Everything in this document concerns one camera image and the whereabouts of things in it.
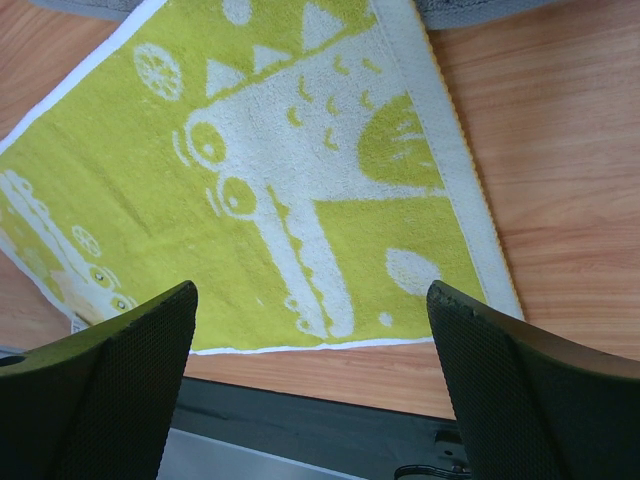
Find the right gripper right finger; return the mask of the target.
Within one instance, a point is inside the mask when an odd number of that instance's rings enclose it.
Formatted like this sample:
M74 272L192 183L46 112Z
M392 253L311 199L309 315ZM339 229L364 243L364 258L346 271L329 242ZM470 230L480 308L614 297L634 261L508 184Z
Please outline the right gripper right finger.
M442 281L428 319L474 479L636 479L639 363Z

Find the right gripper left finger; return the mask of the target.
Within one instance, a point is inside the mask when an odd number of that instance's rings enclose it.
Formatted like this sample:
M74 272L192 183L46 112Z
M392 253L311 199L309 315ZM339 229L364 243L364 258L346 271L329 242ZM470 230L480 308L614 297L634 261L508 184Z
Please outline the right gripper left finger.
M196 286L1 360L4 479L154 479L195 331Z

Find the yellow green patterned towel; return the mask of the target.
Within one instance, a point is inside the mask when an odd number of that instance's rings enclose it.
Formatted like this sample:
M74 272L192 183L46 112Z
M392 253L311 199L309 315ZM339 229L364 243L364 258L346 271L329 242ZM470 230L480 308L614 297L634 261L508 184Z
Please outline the yellow green patterned towel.
M522 310L412 1L144 1L1 143L1 248L73 331L197 287L195 354Z

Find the grey towel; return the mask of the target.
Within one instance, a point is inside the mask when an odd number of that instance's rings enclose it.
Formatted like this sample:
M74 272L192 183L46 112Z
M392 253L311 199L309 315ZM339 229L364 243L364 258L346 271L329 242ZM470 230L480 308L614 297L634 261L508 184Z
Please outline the grey towel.
M551 4L551 0L418 0L418 12L429 30L462 28ZM41 8L97 18L123 21L139 0L34 0Z

